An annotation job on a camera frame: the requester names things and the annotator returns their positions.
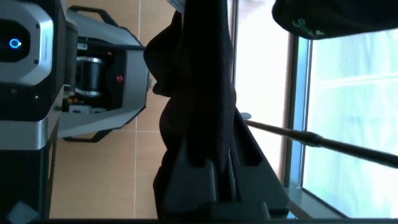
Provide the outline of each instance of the black handle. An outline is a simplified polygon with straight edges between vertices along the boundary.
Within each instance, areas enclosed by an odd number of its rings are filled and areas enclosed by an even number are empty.
[[[112,131],[112,129],[98,131],[97,133],[95,133],[95,135],[91,139],[66,137],[63,140],[65,140],[67,142],[97,143],[100,140],[102,140],[103,138],[105,138],[105,136],[107,136],[111,131]]]
[[[102,20],[104,20],[105,23],[112,25],[112,26],[119,27],[119,25],[116,23],[116,21],[104,9],[97,9],[97,8],[85,7],[85,6],[70,6],[69,9],[74,12],[83,11],[83,12],[98,13],[99,16],[101,16]]]

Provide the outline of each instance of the white tag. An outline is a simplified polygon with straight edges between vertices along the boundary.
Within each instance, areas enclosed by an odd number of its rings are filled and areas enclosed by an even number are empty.
[[[167,0],[167,2],[173,6],[179,13],[184,14],[185,11],[185,0]]]

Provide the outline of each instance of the black cloth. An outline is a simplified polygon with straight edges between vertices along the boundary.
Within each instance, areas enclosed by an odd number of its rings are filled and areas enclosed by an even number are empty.
[[[157,81],[153,92],[170,97],[159,122],[167,148],[154,180],[159,218],[182,139],[192,158],[209,158],[222,173],[233,133],[236,94],[230,80],[233,46],[226,0],[187,0],[183,24],[176,11],[171,25],[144,51]]]
[[[272,15],[285,30],[318,40],[398,27],[393,0],[276,0]]]

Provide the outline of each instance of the black panel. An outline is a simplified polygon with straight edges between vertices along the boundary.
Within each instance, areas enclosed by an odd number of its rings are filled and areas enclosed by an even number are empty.
[[[57,130],[40,150],[0,151],[0,223],[18,203],[36,220],[49,217]]]
[[[55,28],[53,70],[45,80],[36,86],[0,84],[1,120],[40,121],[50,111],[50,107],[63,85],[66,59],[66,21],[60,1],[35,0],[28,2],[40,5],[53,19]],[[27,108],[35,109],[26,113]]]
[[[0,62],[18,62],[29,55],[30,34],[19,23],[0,19]]]

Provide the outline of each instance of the metal rod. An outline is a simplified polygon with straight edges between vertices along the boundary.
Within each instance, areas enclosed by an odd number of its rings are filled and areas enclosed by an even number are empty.
[[[244,122],[250,127],[290,138],[291,140],[298,141],[306,146],[324,147],[336,152],[398,169],[398,156],[387,152],[381,152],[374,149],[368,149],[366,147],[360,147],[352,144],[326,139],[319,134],[311,133],[308,131],[296,131],[286,128],[278,128],[268,124],[262,124],[248,120],[245,120]]]

